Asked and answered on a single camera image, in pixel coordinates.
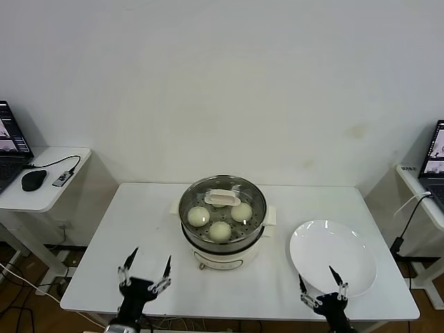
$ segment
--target laptop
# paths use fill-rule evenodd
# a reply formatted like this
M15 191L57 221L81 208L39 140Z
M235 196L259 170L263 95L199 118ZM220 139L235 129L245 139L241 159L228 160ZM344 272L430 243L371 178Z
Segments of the laptop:
M418 179L444 212L444 120L438 120Z
M34 158L6 101L0 101L0 193Z

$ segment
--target computer mouse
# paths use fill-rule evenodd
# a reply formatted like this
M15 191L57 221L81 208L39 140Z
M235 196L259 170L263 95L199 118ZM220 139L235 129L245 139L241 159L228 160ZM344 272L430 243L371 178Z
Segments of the computer mouse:
M28 172L22 177L22 189L26 192L35 191L42 186L43 180L48 173L46 170L35 170Z

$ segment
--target laptop screen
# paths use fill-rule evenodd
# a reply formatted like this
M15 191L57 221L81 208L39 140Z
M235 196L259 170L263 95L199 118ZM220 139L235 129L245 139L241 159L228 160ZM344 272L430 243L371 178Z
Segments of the laptop screen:
M32 155L6 101L0 101L0 156Z
M422 165L420 177L444 177L444 120L438 121L427 156Z

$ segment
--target wooden floor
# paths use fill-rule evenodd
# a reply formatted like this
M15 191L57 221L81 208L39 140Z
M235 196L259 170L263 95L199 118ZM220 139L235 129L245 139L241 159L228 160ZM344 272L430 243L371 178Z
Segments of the wooden floor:
M0 261L4 263L8 261L14 254L10 248L0 248ZM79 263L83 252L71 252L67 258L70 266L76 266ZM22 270L25 278L31 282L38 283L42 274L46 271L46 266L33 255L27 258L21 258L17 262L18 267ZM407 272L404 266L401 266L404 276ZM9 278L21 284L21 282L9 275ZM435 281L441 295L444 295L444 276ZM56 292L56 286L51 287L51 295L60 299ZM28 311L23 311L20 320L20 326L17 328L17 319L19 317L19 309L10 309L3 316L1 312L10 304L14 297L19 293L21 287L12 284L9 281L3 281L0 284L0 333L32 333L31 318ZM25 287L20 292L14 306L22 307L23 302L29 293L30 288ZM423 291L413 291L413 296L418 304L421 317L417 321L411 322L411 333L444 333L444 311L436 311L431 306L427 296ZM86 319L80 317L73 312L63 311L58 303L46 296L36 296L33 291L26 300L25 307L33 310L35 321L35 333L79 333L83 331L102 332L103 329L95 326ZM170 327L172 330L206 330L220 332L228 329L234 332L252 332L252 333L326 333L328 326L326 323L306 323L306 322L289 322L289 321L229 321L229 320L210 320L193 319L174 321L153 320L155 325L161 325L166 329ZM408 333L407 322L389 323L379 328L375 333Z

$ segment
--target keyboard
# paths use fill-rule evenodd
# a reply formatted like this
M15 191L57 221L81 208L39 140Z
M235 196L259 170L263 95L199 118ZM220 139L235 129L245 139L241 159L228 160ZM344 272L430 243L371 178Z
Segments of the keyboard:
M23 167L23 162L2 162L0 164L0 181L7 181L16 176Z
M444 185L429 185L428 187L433 197L444 203Z

